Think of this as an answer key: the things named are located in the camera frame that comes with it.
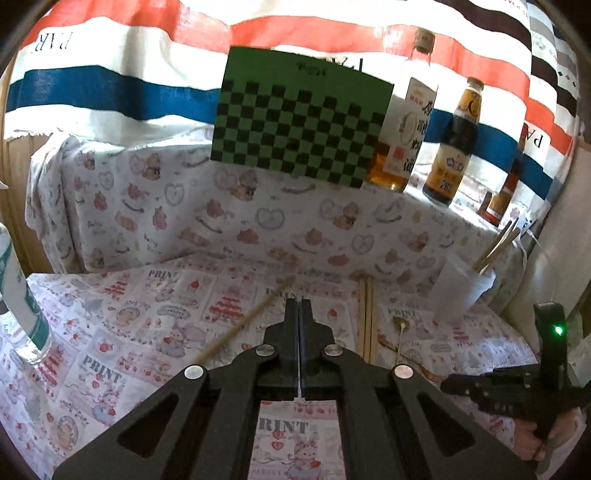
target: bolt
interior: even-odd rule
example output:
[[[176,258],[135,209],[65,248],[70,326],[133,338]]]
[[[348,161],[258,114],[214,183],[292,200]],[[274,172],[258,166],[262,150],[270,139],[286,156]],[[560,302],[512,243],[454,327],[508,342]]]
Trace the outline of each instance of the bolt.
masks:
[[[197,380],[203,376],[203,368],[199,365],[191,365],[190,367],[185,368],[185,377],[189,380]]]
[[[414,371],[412,368],[410,368],[408,365],[398,365],[395,369],[394,369],[394,375],[396,375],[398,378],[402,378],[404,380],[411,378],[413,375]]]
[[[275,348],[268,343],[263,343],[256,347],[255,352],[258,356],[271,356],[275,353]]]
[[[326,345],[324,347],[324,352],[328,356],[339,356],[343,353],[343,348],[336,343],[331,343],[330,345]]]

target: black stripe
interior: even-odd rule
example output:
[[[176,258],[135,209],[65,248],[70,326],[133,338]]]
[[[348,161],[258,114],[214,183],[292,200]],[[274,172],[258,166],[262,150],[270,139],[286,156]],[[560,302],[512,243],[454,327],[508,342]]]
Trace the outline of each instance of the black stripe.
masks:
[[[510,15],[474,5],[470,0],[435,0],[460,12],[466,20],[484,30],[505,33],[519,40],[531,51],[529,29]]]
[[[573,116],[573,118],[576,117],[577,100],[575,99],[575,97],[573,97],[568,90],[565,90],[562,87],[558,87],[556,89],[556,93],[558,93],[556,103],[566,108],[569,111],[569,113]]]
[[[558,87],[558,73],[556,73],[556,70],[547,61],[539,59],[535,55],[531,57],[531,74],[552,85],[554,90]]]

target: tablecloth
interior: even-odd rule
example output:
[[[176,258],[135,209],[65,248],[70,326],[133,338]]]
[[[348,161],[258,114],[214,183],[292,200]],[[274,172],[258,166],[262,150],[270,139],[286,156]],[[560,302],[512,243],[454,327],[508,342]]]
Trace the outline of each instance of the tablecloth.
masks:
[[[50,478],[60,462],[191,364],[278,278],[283,273],[274,265],[201,254],[114,273],[30,276],[53,344],[32,367],[0,337],[2,425],[32,469]],[[342,275],[297,275],[286,295],[311,298],[315,320],[355,350],[357,288]],[[417,291],[380,284],[376,295],[381,333],[397,341],[389,318],[408,318],[404,349],[435,372],[478,373],[534,360],[523,339],[485,306],[452,329],[431,318]],[[283,313],[281,301],[267,308],[206,366],[227,364],[260,343],[265,327]],[[380,350],[379,362],[392,367],[392,353]],[[460,406],[511,445],[512,421],[484,415],[469,401]],[[306,480],[320,474],[345,478],[335,402],[263,402],[249,478]]]

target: plastic cup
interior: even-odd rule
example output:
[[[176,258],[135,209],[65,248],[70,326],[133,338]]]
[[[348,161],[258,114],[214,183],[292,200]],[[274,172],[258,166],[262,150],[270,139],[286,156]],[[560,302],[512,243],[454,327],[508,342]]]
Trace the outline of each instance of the plastic cup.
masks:
[[[492,287],[495,277],[492,269],[480,275],[463,258],[451,252],[429,293],[433,319],[443,323],[461,320],[480,295]]]

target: water bottle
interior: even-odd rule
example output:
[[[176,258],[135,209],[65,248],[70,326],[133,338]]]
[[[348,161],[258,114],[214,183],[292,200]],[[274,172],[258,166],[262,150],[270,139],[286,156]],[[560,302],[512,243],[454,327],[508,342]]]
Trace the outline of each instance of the water bottle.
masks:
[[[0,223],[0,325],[16,353],[37,364],[51,348],[51,329],[22,273],[6,227]]]

